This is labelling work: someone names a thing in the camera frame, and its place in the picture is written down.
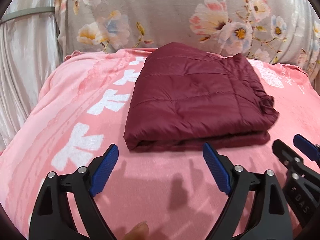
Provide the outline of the pink blanket with white bows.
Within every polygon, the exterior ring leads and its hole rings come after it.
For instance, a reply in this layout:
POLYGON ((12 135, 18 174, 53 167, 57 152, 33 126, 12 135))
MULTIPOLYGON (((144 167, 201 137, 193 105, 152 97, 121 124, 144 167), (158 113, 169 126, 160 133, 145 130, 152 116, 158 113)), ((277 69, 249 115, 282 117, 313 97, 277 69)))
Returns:
POLYGON ((135 81, 151 50, 74 52, 45 81, 39 101, 1 153, 1 205, 24 236, 50 171, 74 172, 110 144, 119 159, 95 202, 121 238, 145 221, 150 239, 204 239, 227 197, 201 152, 130 153, 123 134, 135 81))

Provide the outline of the white satin curtain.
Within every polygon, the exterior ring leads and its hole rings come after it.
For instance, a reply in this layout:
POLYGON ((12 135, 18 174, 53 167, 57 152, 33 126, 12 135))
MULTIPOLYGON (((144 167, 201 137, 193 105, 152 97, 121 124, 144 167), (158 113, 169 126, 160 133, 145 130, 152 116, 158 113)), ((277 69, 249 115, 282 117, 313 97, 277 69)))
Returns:
POLYGON ((1 18, 1 150, 37 105, 60 59, 54 0, 12 0, 1 18))

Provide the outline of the grey floral quilt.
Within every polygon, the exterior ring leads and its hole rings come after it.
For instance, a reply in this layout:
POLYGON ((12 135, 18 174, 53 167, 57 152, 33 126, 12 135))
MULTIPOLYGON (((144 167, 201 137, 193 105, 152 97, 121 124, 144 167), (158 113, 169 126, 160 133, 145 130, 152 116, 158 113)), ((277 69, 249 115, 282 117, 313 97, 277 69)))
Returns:
POLYGON ((319 81, 319 17, 308 0, 55 0, 55 10, 64 55, 181 42, 297 65, 319 81))

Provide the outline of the maroon puffer jacket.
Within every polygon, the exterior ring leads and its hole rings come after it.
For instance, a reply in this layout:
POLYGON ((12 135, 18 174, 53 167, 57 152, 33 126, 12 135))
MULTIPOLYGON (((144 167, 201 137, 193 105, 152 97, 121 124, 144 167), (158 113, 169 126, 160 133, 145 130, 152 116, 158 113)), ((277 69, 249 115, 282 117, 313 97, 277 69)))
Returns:
POLYGON ((181 43, 152 52, 135 83, 124 140, 135 152, 263 145, 279 113, 241 54, 181 43))

